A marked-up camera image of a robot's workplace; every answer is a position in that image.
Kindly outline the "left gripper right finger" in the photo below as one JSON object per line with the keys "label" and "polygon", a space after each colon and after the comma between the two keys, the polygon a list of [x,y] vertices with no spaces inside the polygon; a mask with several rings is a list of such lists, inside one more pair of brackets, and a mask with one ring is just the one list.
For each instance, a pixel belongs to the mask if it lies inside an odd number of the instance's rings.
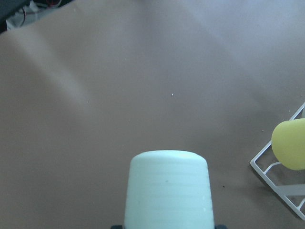
{"label": "left gripper right finger", "polygon": [[227,226],[223,225],[223,224],[218,224],[215,225],[214,229],[228,229]]}

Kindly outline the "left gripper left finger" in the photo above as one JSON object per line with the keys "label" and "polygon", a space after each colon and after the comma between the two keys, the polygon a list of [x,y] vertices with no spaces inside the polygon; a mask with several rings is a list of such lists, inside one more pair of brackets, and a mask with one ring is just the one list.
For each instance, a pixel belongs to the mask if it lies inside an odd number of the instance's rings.
{"label": "left gripper left finger", "polygon": [[113,225],[111,229],[123,229],[123,225]]}

